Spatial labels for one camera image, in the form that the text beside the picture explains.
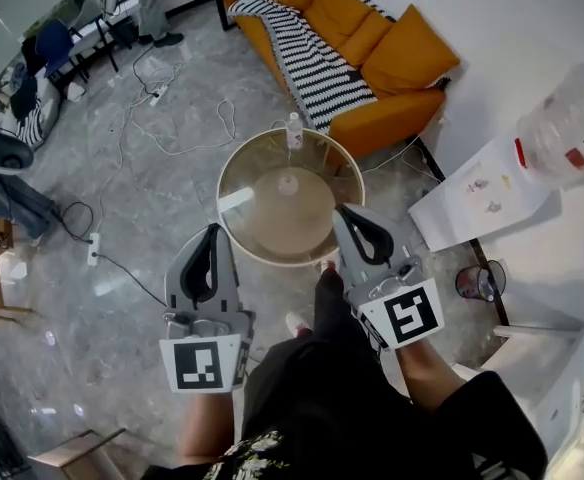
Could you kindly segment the white cabinet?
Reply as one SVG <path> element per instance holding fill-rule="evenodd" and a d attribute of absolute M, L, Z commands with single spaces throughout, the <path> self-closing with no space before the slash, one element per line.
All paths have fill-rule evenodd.
<path fill-rule="evenodd" d="M 554 463 L 584 432 L 584 328 L 497 326 L 493 334 L 504 342 L 488 360 L 477 368 L 455 363 L 453 370 L 465 380 L 498 373 Z"/>

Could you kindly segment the large orange cushion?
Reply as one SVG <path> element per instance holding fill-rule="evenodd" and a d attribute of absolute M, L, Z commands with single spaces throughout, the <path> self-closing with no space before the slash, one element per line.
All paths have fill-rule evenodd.
<path fill-rule="evenodd" d="M 390 27 L 361 74 L 378 99 L 431 86 L 460 59 L 414 5 Z"/>

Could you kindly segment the clear labelled plastic bottle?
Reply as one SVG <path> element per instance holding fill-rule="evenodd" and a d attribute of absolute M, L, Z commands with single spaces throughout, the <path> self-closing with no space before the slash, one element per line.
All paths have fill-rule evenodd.
<path fill-rule="evenodd" d="M 291 112 L 286 121 L 286 143 L 290 151 L 303 146 L 303 121 L 297 112 Z"/>

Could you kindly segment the black round device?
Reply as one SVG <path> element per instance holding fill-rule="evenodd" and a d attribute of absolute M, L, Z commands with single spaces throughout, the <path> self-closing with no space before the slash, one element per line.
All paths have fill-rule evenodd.
<path fill-rule="evenodd" d="M 0 133 L 0 174 L 15 176 L 27 171 L 34 163 L 34 152 L 23 141 Z"/>

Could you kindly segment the round glass side table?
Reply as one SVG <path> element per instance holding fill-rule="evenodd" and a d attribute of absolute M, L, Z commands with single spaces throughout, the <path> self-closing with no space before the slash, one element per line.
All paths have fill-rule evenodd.
<path fill-rule="evenodd" d="M 298 193 L 282 196 L 278 180 L 293 174 Z M 332 212 L 366 200 L 361 171 L 331 137 L 303 131 L 303 146 L 290 151 L 286 130 L 266 130 L 229 157 L 217 184 L 220 223 L 246 255 L 277 267 L 319 263 L 337 249 Z"/>

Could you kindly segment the grey bean bag with clothes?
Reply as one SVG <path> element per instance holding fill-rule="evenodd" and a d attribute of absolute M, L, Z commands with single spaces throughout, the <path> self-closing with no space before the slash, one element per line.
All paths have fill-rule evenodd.
<path fill-rule="evenodd" d="M 0 114 L 0 131 L 15 136 L 36 151 L 55 126 L 60 105 L 61 94 L 48 79 L 28 78 Z"/>

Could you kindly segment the white table black legs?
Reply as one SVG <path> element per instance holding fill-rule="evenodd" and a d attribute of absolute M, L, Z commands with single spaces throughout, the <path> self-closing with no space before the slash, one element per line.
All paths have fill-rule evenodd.
<path fill-rule="evenodd" d="M 99 0 L 85 0 L 78 16 L 68 26 L 73 47 L 69 56 L 80 65 L 87 59 L 89 50 L 105 54 L 115 73 L 119 72 L 114 58 L 114 47 L 122 46 L 129 50 L 137 39 L 137 29 L 130 17 L 116 21 L 106 17 Z"/>

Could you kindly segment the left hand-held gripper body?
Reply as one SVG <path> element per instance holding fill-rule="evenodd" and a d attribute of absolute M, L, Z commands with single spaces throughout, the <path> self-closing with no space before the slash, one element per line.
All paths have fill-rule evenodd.
<path fill-rule="evenodd" d="M 170 388 L 181 394 L 224 394 L 243 384 L 255 313 L 211 316 L 167 311 L 160 349 Z"/>

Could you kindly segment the black white striped blanket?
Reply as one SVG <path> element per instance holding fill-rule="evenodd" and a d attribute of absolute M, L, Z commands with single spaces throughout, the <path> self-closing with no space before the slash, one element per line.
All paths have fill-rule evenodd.
<path fill-rule="evenodd" d="M 261 20 L 277 67 L 314 130 L 327 133 L 336 116 L 377 101 L 362 75 L 311 29 L 299 10 L 253 0 L 232 3 L 228 14 Z"/>

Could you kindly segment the blue chair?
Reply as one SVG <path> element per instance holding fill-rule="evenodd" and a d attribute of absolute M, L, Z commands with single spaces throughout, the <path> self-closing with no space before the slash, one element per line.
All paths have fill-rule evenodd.
<path fill-rule="evenodd" d="M 80 53 L 73 53 L 73 48 L 70 31 L 61 20 L 51 19 L 40 29 L 35 51 L 46 61 L 44 72 L 46 78 L 58 74 L 64 65 L 71 64 L 83 81 L 88 81 L 89 74 L 83 66 L 83 56 Z"/>

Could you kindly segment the clear water jug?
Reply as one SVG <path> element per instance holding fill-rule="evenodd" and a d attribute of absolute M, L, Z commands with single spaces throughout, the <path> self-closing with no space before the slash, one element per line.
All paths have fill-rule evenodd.
<path fill-rule="evenodd" d="M 532 182 L 552 189 L 584 177 L 584 63 L 515 126 L 519 166 Z"/>

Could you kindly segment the orange sofa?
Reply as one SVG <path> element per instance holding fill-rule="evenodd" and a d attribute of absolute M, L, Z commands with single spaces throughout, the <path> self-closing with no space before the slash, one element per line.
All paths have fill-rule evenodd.
<path fill-rule="evenodd" d="M 292 96 L 277 67 L 268 33 L 261 20 L 257 17 L 233 18 L 228 14 L 229 6 L 236 1 L 240 0 L 224 0 L 228 17 L 238 24 L 279 83 Z M 274 1 L 299 10 L 311 29 L 360 74 L 373 49 L 402 16 L 394 18 L 372 0 Z M 449 72 L 422 90 L 383 99 L 374 95 L 376 102 L 336 116 L 329 131 L 324 134 L 338 142 L 353 157 L 362 157 L 415 137 L 425 130 L 444 105 L 446 87 L 450 82 Z"/>

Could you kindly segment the person's right forearm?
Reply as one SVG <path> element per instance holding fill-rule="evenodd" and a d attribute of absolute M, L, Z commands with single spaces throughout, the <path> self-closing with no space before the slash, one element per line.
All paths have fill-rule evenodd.
<path fill-rule="evenodd" d="M 435 412 L 465 384 L 427 339 L 396 349 L 395 355 L 411 400 L 425 411 Z"/>

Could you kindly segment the white water dispenser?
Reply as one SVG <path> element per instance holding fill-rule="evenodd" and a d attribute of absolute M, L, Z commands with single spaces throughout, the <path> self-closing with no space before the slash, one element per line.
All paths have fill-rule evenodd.
<path fill-rule="evenodd" d="M 498 135 L 409 208 L 431 251 L 517 224 L 556 190 L 521 165 L 517 138 L 513 129 Z"/>

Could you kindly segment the person's black clothed body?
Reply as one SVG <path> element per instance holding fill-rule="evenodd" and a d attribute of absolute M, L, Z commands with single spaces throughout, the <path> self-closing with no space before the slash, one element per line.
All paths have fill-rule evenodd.
<path fill-rule="evenodd" d="M 313 333 L 249 374 L 234 444 L 214 463 L 141 480 L 543 480 L 546 449 L 501 377 L 465 380 L 435 412 L 388 381 L 338 270 L 315 287 Z"/>

